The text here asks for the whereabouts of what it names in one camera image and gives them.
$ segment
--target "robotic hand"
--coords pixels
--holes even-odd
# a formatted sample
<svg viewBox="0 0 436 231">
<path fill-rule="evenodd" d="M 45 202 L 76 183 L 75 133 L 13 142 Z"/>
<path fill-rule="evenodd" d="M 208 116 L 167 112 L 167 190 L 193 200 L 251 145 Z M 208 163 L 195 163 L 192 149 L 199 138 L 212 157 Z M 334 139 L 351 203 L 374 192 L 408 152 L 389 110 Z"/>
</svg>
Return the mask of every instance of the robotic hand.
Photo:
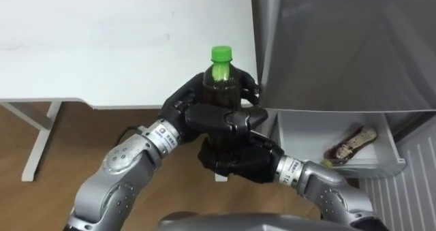
<svg viewBox="0 0 436 231">
<path fill-rule="evenodd" d="M 254 79 L 248 73 L 240 72 L 243 84 L 241 97 L 257 104 L 258 87 Z M 149 128 L 140 127 L 140 134 L 134 134 L 109 151 L 98 171 L 78 190 L 64 231 L 119 231 L 122 228 L 136 196 L 151 180 L 162 159 L 178 144 L 191 142 L 200 135 L 185 121 L 198 121 L 210 113 L 210 109 L 216 112 L 213 106 L 202 107 L 199 104 L 203 75 L 195 75 L 171 95 L 154 124 Z M 259 110 L 264 112 L 256 106 L 246 113 L 235 114 L 243 121 L 230 119 L 228 127 L 245 126 L 244 130 L 249 131 L 251 124 L 259 124 L 266 119 L 266 113 L 261 113 L 262 118 L 259 118 L 256 113 Z M 227 110 L 220 113 L 222 119 L 233 116 Z"/>
</svg>

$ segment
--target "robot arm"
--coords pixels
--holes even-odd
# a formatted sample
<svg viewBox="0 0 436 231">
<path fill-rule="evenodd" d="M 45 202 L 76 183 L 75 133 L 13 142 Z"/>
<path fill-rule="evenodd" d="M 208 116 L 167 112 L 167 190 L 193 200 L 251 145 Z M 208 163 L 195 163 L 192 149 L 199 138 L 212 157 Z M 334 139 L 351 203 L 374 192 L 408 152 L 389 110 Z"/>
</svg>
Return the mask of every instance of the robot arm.
<svg viewBox="0 0 436 231">
<path fill-rule="evenodd" d="M 136 196 L 149 183 L 180 135 L 161 119 L 114 147 L 80 187 L 64 231 L 119 231 Z"/>
<path fill-rule="evenodd" d="M 312 161 L 283 156 L 275 180 L 293 187 L 321 211 L 324 219 L 361 230 L 388 230 L 373 212 L 367 195 L 339 173 Z"/>
<path fill-rule="evenodd" d="M 361 230 L 388 230 L 373 212 L 367 195 L 348 185 L 339 173 L 284 155 L 270 138 L 256 132 L 250 132 L 245 148 L 232 154 L 214 152 L 206 138 L 198 158 L 205 168 L 224 176 L 232 173 L 256 183 L 293 187 L 320 209 L 325 220 Z"/>
<path fill-rule="evenodd" d="M 257 85 L 249 74 L 243 74 L 241 97 L 256 104 Z M 64 231 L 119 231 L 123 227 L 136 196 L 162 159 L 178 144 L 200 135 L 187 126 L 185 114 L 202 100 L 202 81 L 203 73 L 195 75 L 165 101 L 154 124 L 141 127 L 141 134 L 109 151 L 98 171 L 78 190 Z"/>
</svg>

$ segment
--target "white tabletop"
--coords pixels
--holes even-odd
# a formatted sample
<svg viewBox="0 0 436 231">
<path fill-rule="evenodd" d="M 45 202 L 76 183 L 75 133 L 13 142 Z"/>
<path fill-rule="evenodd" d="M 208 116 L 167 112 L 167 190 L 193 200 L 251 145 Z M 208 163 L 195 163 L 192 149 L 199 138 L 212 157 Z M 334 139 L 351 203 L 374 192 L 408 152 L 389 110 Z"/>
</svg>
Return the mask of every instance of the white tabletop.
<svg viewBox="0 0 436 231">
<path fill-rule="evenodd" d="M 0 102 L 156 108 L 222 44 L 256 77 L 251 0 L 0 0 Z"/>
</svg>

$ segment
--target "metal panel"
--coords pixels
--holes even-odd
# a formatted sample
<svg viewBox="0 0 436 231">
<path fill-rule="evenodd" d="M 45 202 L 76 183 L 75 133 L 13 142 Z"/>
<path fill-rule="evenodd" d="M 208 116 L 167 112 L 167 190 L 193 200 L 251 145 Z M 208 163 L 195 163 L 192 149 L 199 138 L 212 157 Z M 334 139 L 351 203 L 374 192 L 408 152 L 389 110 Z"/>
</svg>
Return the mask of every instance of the metal panel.
<svg viewBox="0 0 436 231">
<path fill-rule="evenodd" d="M 436 117 L 397 143 L 407 162 L 402 173 L 361 179 L 379 216 L 391 230 L 436 230 Z"/>
<path fill-rule="evenodd" d="M 280 3 L 263 107 L 436 110 L 435 0 Z"/>
</svg>

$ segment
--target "open drawer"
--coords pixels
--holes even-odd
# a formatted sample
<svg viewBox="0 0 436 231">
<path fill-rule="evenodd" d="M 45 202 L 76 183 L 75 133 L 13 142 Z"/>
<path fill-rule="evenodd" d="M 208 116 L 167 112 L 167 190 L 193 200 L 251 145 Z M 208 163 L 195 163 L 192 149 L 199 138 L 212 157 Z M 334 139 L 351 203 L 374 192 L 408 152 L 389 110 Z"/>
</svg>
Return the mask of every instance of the open drawer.
<svg viewBox="0 0 436 231">
<path fill-rule="evenodd" d="M 377 140 L 334 169 L 356 178 L 392 176 L 404 169 L 405 160 L 399 157 L 382 113 L 279 111 L 270 136 L 286 155 L 320 163 L 328 149 L 361 125 L 375 129 Z"/>
</svg>

